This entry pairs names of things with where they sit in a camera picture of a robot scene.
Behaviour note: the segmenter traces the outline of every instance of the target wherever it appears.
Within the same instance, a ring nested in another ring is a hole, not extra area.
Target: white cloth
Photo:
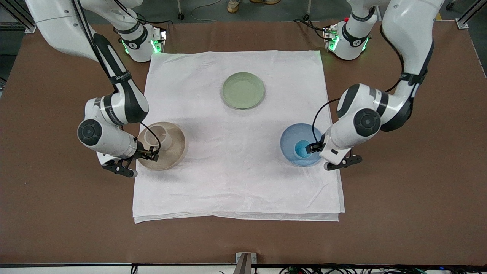
[[[223,82],[242,71],[265,85],[253,109],[232,109],[221,97]],[[339,171],[325,171],[323,162],[294,166],[280,149],[283,131],[311,124],[328,101],[319,51],[154,54],[145,96],[145,124],[179,125],[188,150],[167,171],[137,163],[135,223],[207,215],[338,221],[345,211]],[[316,127],[324,132],[330,125],[327,107]]]

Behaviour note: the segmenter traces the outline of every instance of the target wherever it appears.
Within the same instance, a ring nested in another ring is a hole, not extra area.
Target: dark gray floor
[[[195,23],[199,22],[191,17],[193,8],[210,4],[216,0],[181,0],[182,12],[185,15],[183,21],[177,19],[178,6],[176,0],[145,0],[134,10],[150,21],[173,20],[174,22]],[[474,0],[459,0],[451,11],[443,7],[440,14],[444,20],[459,17]],[[203,7],[193,12],[199,19],[213,19],[218,21],[261,20],[261,21],[291,21],[300,19],[306,13],[307,0],[282,0],[276,5],[254,4],[250,0],[242,0],[240,9],[235,14],[226,11],[227,0],[221,0],[215,5]],[[311,19],[322,21],[327,19],[341,19],[350,14],[350,6],[345,0],[313,0]],[[88,21],[91,24],[107,23],[100,16],[87,12]],[[484,65],[487,66],[487,8],[477,13],[468,23],[473,43]],[[12,69],[20,42],[22,32],[0,31],[0,77],[8,78]]]

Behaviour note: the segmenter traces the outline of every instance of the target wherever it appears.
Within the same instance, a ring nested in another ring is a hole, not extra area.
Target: black circular joint cap
[[[101,125],[93,119],[83,121],[78,127],[78,138],[87,146],[94,146],[101,138]]]
[[[369,108],[359,110],[354,117],[354,126],[360,136],[375,134],[380,129],[379,113]]]

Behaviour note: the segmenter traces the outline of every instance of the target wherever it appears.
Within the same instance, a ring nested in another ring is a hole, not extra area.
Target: white cable
[[[214,4],[216,4],[216,3],[219,3],[219,2],[221,2],[221,1],[222,1],[222,0],[217,0],[216,2],[211,3],[211,4],[208,4],[208,5],[202,5],[202,6],[195,7],[194,9],[192,9],[192,10],[191,10],[191,12],[190,12],[189,14],[191,15],[191,17],[192,17],[193,19],[195,19],[195,20],[197,20],[197,21],[212,21],[212,22],[218,22],[218,20],[214,20],[214,19],[198,19],[198,18],[196,18],[196,17],[194,17],[194,16],[193,16],[193,11],[194,11],[195,9],[199,9],[199,8],[203,8],[203,7],[209,7],[209,6],[212,6],[212,5],[214,5]]]

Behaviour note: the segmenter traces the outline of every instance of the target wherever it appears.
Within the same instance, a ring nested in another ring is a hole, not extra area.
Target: brown shoe
[[[279,3],[281,0],[250,0],[252,3],[260,3],[260,4],[267,4],[273,5]]]
[[[240,0],[229,0],[226,10],[229,13],[236,13],[239,10]]]

